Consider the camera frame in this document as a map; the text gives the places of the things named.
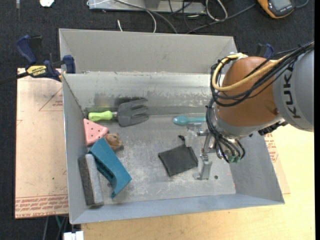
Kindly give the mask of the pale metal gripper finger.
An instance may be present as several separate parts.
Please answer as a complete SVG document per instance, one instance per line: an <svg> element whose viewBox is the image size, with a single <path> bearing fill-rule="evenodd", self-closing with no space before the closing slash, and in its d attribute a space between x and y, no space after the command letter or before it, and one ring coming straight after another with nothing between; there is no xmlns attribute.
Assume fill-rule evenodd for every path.
<svg viewBox="0 0 320 240"><path fill-rule="evenodd" d="M213 162L210 161L207 154L201 156L202 164L200 171L194 173L192 176L195 180L208 180Z"/></svg>
<svg viewBox="0 0 320 240"><path fill-rule="evenodd" d="M201 136L203 134L203 124L201 122L188 123L186 133L186 140L191 141L195 137Z"/></svg>

